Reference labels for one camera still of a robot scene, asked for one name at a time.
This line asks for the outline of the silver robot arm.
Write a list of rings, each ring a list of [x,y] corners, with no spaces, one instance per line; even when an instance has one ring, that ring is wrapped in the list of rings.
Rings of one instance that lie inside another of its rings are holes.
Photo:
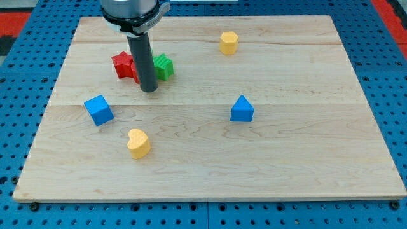
[[[154,92],[158,88],[148,31],[170,10],[169,2],[159,0],[100,0],[107,24],[127,37],[140,88]]]

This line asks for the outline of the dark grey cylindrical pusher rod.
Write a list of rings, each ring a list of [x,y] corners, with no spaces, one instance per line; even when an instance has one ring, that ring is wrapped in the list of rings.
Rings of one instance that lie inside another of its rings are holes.
[[[136,37],[128,37],[128,44],[135,63],[140,88],[143,92],[154,92],[158,88],[153,54],[147,32]]]

